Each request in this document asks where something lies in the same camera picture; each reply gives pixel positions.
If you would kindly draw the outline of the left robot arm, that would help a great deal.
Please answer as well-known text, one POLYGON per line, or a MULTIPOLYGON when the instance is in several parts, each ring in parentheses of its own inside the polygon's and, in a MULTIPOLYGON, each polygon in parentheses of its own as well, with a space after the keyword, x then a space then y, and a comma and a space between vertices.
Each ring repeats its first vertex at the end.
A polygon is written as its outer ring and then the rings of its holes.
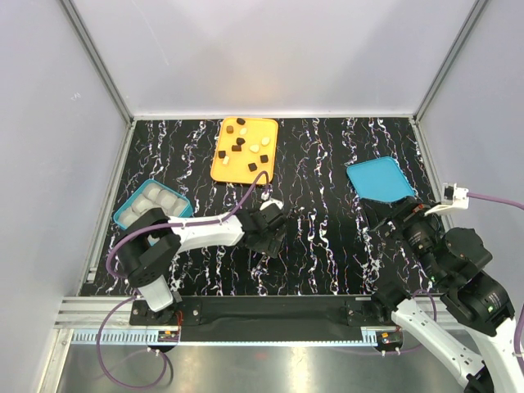
POLYGON ((275 258, 286 234, 286 221, 283 203, 275 199, 258 208, 236 208, 200 218, 168 216, 155 208, 126 230, 108 259, 118 259, 121 274, 146 301, 148 314, 167 324, 177 313, 166 279, 177 254, 211 246, 243 246, 275 258))

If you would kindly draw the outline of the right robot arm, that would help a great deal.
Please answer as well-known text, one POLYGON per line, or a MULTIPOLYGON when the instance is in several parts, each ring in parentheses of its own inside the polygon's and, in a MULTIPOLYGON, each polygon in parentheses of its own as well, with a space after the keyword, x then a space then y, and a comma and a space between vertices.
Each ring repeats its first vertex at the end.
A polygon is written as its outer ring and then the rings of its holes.
POLYGON ((446 310, 474 340, 472 352, 418 306, 400 285, 377 290, 368 310, 415 337, 454 375, 466 392, 523 390, 523 318, 515 315, 504 287, 484 270, 492 254, 472 228, 444 231, 441 216, 466 210, 474 193, 455 188, 428 205, 413 196, 394 202, 364 199, 368 228, 405 242, 440 293, 446 310))

